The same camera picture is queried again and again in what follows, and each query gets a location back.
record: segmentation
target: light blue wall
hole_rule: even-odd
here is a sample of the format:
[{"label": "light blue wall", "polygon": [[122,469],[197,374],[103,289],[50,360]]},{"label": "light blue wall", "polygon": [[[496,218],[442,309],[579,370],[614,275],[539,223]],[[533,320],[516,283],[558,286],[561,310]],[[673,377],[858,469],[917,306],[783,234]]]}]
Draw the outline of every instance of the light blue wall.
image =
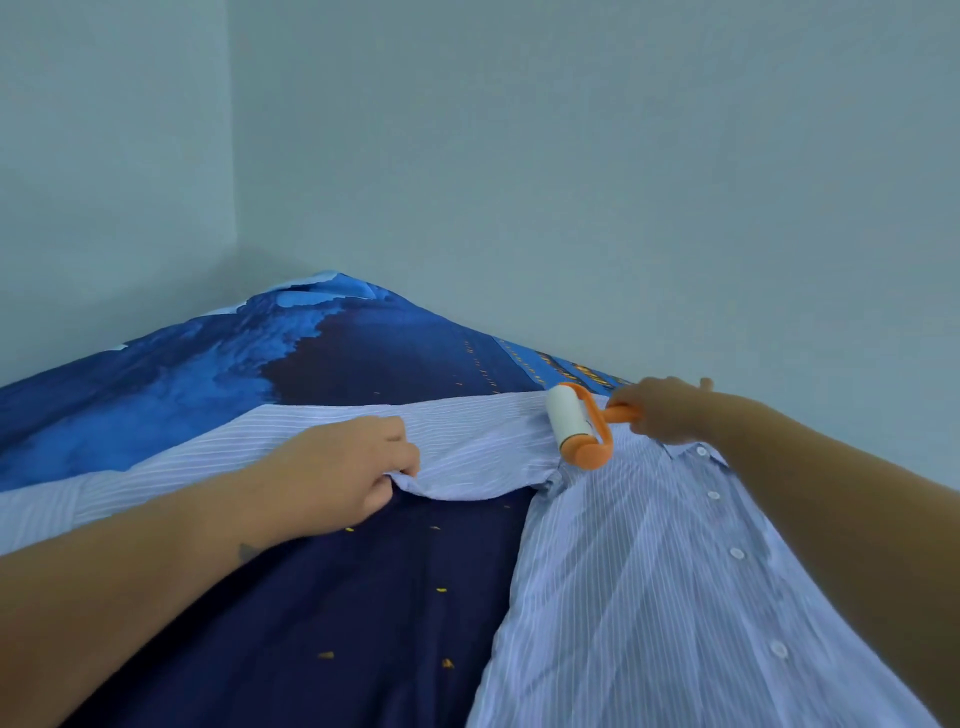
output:
[{"label": "light blue wall", "polygon": [[247,286],[333,267],[960,485],[954,0],[231,0]]},{"label": "light blue wall", "polygon": [[234,298],[225,0],[0,0],[0,384]]}]

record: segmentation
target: orange lint roller handle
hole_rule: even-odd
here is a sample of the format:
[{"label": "orange lint roller handle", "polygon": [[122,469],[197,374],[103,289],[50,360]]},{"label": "orange lint roller handle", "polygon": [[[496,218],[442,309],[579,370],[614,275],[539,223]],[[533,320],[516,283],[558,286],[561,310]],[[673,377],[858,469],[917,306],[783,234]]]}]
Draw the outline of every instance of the orange lint roller handle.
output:
[{"label": "orange lint roller handle", "polygon": [[[578,401],[586,407],[592,429]],[[546,410],[560,454],[566,462],[586,471],[600,468],[613,455],[610,423],[628,423],[642,416],[638,408],[629,404],[601,410],[586,387],[572,382],[563,382],[547,392]],[[600,442],[593,432],[600,435]]]}]

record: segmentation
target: light blue striped shirt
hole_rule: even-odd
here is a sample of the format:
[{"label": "light blue striped shirt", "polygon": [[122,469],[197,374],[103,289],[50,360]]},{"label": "light blue striped shirt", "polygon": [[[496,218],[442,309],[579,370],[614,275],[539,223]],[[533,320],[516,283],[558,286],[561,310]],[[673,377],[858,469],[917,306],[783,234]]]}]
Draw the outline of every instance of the light blue striped shirt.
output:
[{"label": "light blue striped shirt", "polygon": [[311,425],[397,414],[422,457],[417,479],[394,473],[404,490],[538,489],[468,725],[936,725],[719,453],[616,426],[612,461],[586,473],[561,461],[543,398],[264,405],[125,473],[0,494],[0,553],[242,467]]}]

